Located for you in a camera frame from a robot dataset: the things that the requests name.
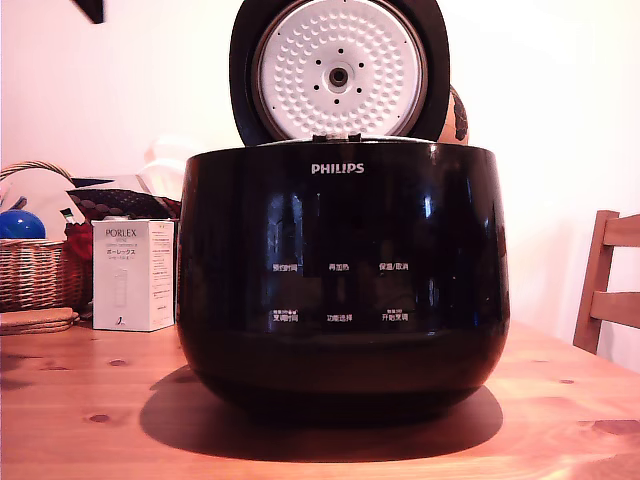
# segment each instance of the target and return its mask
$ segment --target wooden coaster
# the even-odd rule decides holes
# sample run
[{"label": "wooden coaster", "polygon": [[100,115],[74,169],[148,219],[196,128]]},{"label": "wooden coaster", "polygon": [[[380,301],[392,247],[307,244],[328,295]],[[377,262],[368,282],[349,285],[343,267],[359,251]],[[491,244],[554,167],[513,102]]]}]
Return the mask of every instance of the wooden coaster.
[{"label": "wooden coaster", "polygon": [[0,314],[0,335],[53,333],[67,330],[78,319],[70,308]]}]

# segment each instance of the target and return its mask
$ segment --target philips logo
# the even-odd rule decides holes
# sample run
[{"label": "philips logo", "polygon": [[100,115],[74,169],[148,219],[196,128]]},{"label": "philips logo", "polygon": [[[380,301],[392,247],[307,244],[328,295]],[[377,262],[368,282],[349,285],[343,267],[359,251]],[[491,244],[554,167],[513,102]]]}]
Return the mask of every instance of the philips logo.
[{"label": "philips logo", "polygon": [[347,173],[364,173],[364,163],[326,163],[311,165],[311,175],[342,175]]},{"label": "philips logo", "polygon": [[107,237],[137,237],[136,231],[132,228],[127,229],[109,229],[107,230]]}]

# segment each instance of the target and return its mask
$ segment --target chair backrest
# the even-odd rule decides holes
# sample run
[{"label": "chair backrest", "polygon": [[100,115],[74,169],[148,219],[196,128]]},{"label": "chair backrest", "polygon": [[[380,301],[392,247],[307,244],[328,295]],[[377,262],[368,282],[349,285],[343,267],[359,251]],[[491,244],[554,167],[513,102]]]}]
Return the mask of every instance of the chair backrest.
[{"label": "chair backrest", "polygon": [[640,215],[599,211],[573,344],[596,354],[602,321],[640,328],[640,293],[608,293],[614,247],[640,247]]}]

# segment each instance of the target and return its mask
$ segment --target wooden table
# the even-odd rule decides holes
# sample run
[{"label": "wooden table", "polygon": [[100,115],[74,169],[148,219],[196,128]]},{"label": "wooden table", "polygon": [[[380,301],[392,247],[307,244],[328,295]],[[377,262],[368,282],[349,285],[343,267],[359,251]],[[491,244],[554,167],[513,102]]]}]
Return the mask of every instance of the wooden table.
[{"label": "wooden table", "polygon": [[485,388],[430,423],[251,424],[174,328],[3,338],[2,478],[640,478],[640,376],[514,324]]}]

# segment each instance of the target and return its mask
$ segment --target white inner lid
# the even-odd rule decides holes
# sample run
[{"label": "white inner lid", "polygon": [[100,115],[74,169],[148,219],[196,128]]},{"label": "white inner lid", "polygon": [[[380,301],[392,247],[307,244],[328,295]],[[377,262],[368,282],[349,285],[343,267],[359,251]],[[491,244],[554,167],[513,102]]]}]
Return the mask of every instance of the white inner lid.
[{"label": "white inner lid", "polygon": [[424,49],[392,6],[300,2],[261,43],[257,95],[277,139],[403,135],[424,103]]}]

